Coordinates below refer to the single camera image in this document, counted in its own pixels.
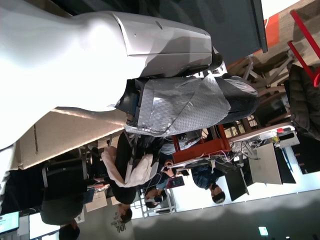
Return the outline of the left robot hand silver tape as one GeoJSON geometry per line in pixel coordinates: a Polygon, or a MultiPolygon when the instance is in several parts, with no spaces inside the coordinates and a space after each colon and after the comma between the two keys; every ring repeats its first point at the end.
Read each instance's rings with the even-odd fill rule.
{"type": "Polygon", "coordinates": [[[180,22],[116,11],[61,17],[3,0],[0,147],[55,108],[119,107],[130,80],[145,85],[129,133],[167,137],[250,115],[258,93],[242,78],[194,77],[214,57],[210,34],[180,22]]]}

